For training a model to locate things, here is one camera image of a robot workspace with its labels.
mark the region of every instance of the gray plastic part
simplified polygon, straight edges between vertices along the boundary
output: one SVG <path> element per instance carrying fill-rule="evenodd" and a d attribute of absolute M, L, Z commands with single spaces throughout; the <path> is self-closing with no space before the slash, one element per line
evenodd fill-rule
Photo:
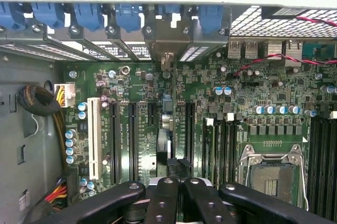
<path fill-rule="evenodd" d="M 22 222 L 61 175 L 60 149 L 52 118 L 42 117 L 43 130 L 24 138 L 24 109 L 16 106 L 13 99 L 24 85 L 44 86 L 46 80 L 58 83 L 57 76 L 50 62 L 0 52 L 1 224 Z"/>

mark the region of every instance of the green circuit board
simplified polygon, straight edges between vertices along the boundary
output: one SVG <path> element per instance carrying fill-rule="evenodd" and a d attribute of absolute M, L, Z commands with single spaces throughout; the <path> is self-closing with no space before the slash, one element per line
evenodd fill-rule
<path fill-rule="evenodd" d="M 333 76 L 337 69 L 335 66 L 302 64 L 296 65 L 298 73 L 290 74 L 287 72 L 289 68 L 276 65 L 275 60 L 267 60 L 249 68 L 253 72 L 258 70 L 258 76 L 245 76 L 245 72 L 238 77 L 231 75 L 250 62 L 248 59 L 210 55 L 197 63 L 174 63 L 169 77 L 163 77 L 160 63 L 67 63 L 65 82 L 76 86 L 76 105 L 90 97 L 104 95 L 109 97 L 110 103 L 116 102 L 119 107 L 119 180 L 114 178 L 112 181 L 113 167 L 110 164 L 103 166 L 96 192 L 129 179 L 148 185 L 151 178 L 165 176 L 165 170 L 163 172 L 163 167 L 157 163 L 156 152 L 158 130 L 163 126 L 163 95 L 170 95 L 173 102 L 173 111 L 169 114 L 172 114 L 174 121 L 171 137 L 175 157 L 187 157 L 192 164 L 194 177 L 208 178 L 215 186 L 224 181 L 239 181 L 240 158 L 247 144 L 253 146 L 256 153 L 262 154 L 288 153 L 294 145 L 299 145 L 306 174 L 309 165 L 310 117 L 304 111 L 314 110 L 314 104 L 319 102 L 335 100 L 336 95 L 322 93 L 320 87 L 335 84 Z M 221 66 L 226 67 L 224 73 L 219 72 Z M 130 73 L 123 73 L 125 67 L 130 68 Z M 68 75 L 72 70 L 77 72 L 76 79 Z M 110 70 L 116 72 L 115 77 L 108 76 Z M 317 73 L 322 73 L 323 78 L 315 79 Z M 99 81 L 104 81 L 105 86 L 97 87 Z M 283 85 L 273 87 L 275 81 Z M 217 95 L 214 91 L 217 87 L 229 87 L 231 93 Z M 137 110 L 135 176 L 130 173 L 129 127 L 130 110 L 133 109 L 130 104 Z M 275 111 L 278 106 L 288 108 L 291 105 L 298 106 L 300 112 L 279 114 Z M 150 118 L 150 106 L 154 109 L 153 118 Z M 268 115 L 257 114 L 255 106 L 271 106 L 274 111 Z M 235 117 L 240 115 L 242 118 L 239 121 L 228 121 L 228 114 Z M 80 122 L 77 106 L 66 109 L 67 129 L 77 129 Z M 109 109 L 102 109 L 101 122 L 104 157 L 106 154 L 113 155 Z M 87 133 L 78 134 L 77 161 L 72 166 L 81 170 L 88 162 L 88 136 Z M 267 170 L 270 167 L 258 168 Z M 284 169 L 284 174 L 291 176 L 291 195 L 285 196 L 287 201 L 303 207 L 299 166 L 277 166 L 276 169 Z M 243 172 L 246 175 L 247 168 L 243 168 Z M 256 183 L 252 180 L 253 175 L 250 182 L 245 177 L 241 183 Z M 271 183 L 276 183 L 275 180 L 262 179 Z M 273 191 L 273 185 L 266 187 L 266 190 Z M 81 199 L 86 197 L 87 192 L 81 194 Z"/>

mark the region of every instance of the white pci slot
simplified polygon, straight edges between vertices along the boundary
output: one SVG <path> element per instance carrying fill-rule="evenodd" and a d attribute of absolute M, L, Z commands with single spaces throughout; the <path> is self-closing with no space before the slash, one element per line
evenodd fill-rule
<path fill-rule="evenodd" d="M 100 98 L 88 98 L 89 179 L 102 175 L 101 107 Z"/>

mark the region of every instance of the motherboard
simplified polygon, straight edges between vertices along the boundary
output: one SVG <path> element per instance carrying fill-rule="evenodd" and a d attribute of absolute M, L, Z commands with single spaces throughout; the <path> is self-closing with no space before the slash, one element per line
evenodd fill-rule
<path fill-rule="evenodd" d="M 333 57 L 318 45 L 304 44 L 301 58 Z M 223 48 L 170 72 L 150 62 L 66 63 L 76 93 L 65 109 L 67 162 L 78 168 L 80 198 L 128 180 L 148 185 L 166 176 L 167 158 L 184 158 L 215 187 L 236 181 L 309 208 L 311 121 L 337 100 L 337 68 L 252 60 Z"/>

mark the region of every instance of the white power connector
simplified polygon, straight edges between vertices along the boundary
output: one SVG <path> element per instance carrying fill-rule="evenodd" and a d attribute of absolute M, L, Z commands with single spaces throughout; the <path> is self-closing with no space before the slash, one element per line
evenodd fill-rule
<path fill-rule="evenodd" d="M 75 84 L 54 84 L 54 91 L 60 86 L 64 89 L 64 104 L 61 107 L 74 107 L 75 106 Z"/>

